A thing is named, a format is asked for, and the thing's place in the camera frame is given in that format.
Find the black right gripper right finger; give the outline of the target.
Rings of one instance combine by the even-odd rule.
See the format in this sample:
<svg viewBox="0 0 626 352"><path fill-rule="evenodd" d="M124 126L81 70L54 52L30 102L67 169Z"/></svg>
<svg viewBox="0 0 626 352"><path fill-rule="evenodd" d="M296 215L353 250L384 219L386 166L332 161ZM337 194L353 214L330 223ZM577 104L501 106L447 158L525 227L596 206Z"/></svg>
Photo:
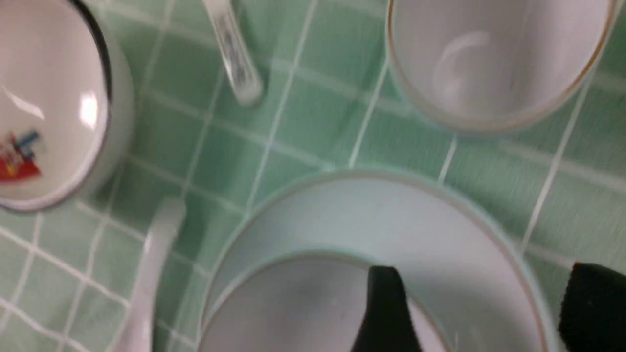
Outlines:
<svg viewBox="0 0 626 352"><path fill-rule="evenodd" d="M624 352L625 275L596 263L574 263L558 331L568 352Z"/></svg>

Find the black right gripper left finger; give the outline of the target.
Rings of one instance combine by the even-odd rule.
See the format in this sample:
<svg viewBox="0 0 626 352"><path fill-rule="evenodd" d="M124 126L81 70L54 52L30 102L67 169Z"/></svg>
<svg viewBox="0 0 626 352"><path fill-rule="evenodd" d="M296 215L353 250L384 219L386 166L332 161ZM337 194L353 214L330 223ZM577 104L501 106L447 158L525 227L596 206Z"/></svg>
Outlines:
<svg viewBox="0 0 626 352"><path fill-rule="evenodd" d="M366 311L351 351L421 352L398 270L371 266L367 278Z"/></svg>

